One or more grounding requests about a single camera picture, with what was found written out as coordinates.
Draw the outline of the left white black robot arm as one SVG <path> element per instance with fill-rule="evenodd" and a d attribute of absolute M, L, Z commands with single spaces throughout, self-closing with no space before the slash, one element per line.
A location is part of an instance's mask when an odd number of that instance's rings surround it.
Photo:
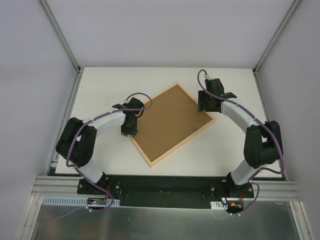
<path fill-rule="evenodd" d="M 55 150 L 66 159 L 68 167 L 75 168 L 89 179 L 88 188 L 94 194 L 102 194 L 106 188 L 102 180 L 104 172 L 93 160 L 96 138 L 115 127 L 120 127 L 120 133 L 125 137 L 135 136 L 138 133 L 138 118 L 143 115 L 144 109 L 145 105 L 132 97 L 90 120 L 72 117 L 66 123 Z"/>

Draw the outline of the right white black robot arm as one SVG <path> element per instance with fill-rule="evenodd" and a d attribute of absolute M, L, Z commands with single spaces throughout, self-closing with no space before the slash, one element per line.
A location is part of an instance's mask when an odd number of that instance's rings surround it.
<path fill-rule="evenodd" d="M 224 192 L 237 197 L 252 178 L 283 156 L 280 125 L 276 121 L 261 122 L 237 96 L 225 92 L 219 78 L 205 77 L 205 87 L 198 91 L 198 111 L 217 112 L 230 118 L 245 134 L 244 159 L 226 176 Z"/>

